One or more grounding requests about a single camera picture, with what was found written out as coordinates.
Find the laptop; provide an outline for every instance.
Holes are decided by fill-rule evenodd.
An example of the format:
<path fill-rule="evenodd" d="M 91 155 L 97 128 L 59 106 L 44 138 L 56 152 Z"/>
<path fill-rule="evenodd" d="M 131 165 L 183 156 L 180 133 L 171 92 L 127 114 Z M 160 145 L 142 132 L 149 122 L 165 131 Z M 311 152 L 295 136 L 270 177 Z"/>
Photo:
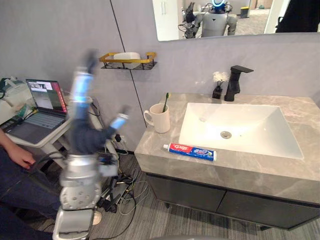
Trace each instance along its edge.
<path fill-rule="evenodd" d="M 57 81 L 27 79 L 26 83 L 38 112 L 7 133 L 37 144 L 64 123 L 67 107 Z"/>

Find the person's hand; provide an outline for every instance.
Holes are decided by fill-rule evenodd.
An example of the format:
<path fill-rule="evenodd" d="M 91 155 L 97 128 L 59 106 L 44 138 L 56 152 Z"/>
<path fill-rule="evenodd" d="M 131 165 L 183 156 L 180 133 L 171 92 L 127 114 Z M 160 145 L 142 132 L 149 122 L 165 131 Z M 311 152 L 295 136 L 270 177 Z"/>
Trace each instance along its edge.
<path fill-rule="evenodd" d="M 34 164 L 36 161 L 32 157 L 32 154 L 21 147 L 15 145 L 8 152 L 10 159 L 16 164 L 20 165 L 25 169 L 30 169 L 30 165 Z"/>

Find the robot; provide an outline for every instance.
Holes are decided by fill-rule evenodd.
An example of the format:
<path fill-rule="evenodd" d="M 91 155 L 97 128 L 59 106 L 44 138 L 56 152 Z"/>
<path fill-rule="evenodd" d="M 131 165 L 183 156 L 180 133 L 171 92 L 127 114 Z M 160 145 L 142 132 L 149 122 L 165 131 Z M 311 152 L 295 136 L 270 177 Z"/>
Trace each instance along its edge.
<path fill-rule="evenodd" d="M 228 27 L 228 36 L 235 35 L 237 28 L 237 17 L 229 15 L 232 11 L 232 6 L 226 4 L 225 0 L 220 3 L 216 3 L 212 0 L 212 3 L 207 3 L 201 8 L 201 12 L 194 13 L 194 2 L 191 2 L 185 11 L 182 11 L 182 16 L 186 23 L 180 24 L 185 28 L 184 36 L 187 39 L 193 39 L 199 30 L 202 22 L 201 37 L 215 37 L 223 36 Z"/>
<path fill-rule="evenodd" d="M 61 207 L 55 220 L 53 240 L 89 239 L 96 204 L 102 191 L 101 177 L 118 174 L 116 161 L 102 164 L 95 153 L 128 120 L 128 107 L 124 107 L 106 129 L 90 127 L 87 91 L 94 78 L 96 63 L 95 53 L 91 51 L 86 57 L 86 67 L 78 68 L 74 75 L 70 111 L 71 150 L 59 179 L 63 189 L 60 192 Z"/>

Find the vanity countertop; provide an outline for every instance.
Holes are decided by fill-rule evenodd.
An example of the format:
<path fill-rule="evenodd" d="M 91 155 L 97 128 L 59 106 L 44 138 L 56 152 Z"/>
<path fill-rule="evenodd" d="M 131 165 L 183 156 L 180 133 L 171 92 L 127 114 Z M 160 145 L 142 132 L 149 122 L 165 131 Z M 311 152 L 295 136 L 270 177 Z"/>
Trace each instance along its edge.
<path fill-rule="evenodd" d="M 279 106 L 304 159 L 214 149 L 217 159 L 211 162 L 170 153 L 163 145 L 179 142 L 188 103 Z M 208 94 L 172 93 L 167 105 L 170 130 L 157 133 L 149 125 L 134 152 L 144 172 L 320 204 L 320 109 L 309 97 L 237 94 L 226 102 Z"/>

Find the toothpaste tube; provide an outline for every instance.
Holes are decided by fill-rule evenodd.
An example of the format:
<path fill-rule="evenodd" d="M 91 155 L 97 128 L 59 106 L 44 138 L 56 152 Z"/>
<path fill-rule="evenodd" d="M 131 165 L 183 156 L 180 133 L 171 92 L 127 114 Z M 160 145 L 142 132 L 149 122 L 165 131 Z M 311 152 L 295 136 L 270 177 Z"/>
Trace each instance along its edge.
<path fill-rule="evenodd" d="M 167 149 L 170 153 L 181 154 L 189 157 L 205 159 L 209 161 L 215 161 L 217 158 L 216 151 L 210 151 L 193 146 L 181 145 L 177 143 L 170 143 L 163 145 L 164 149 Z"/>

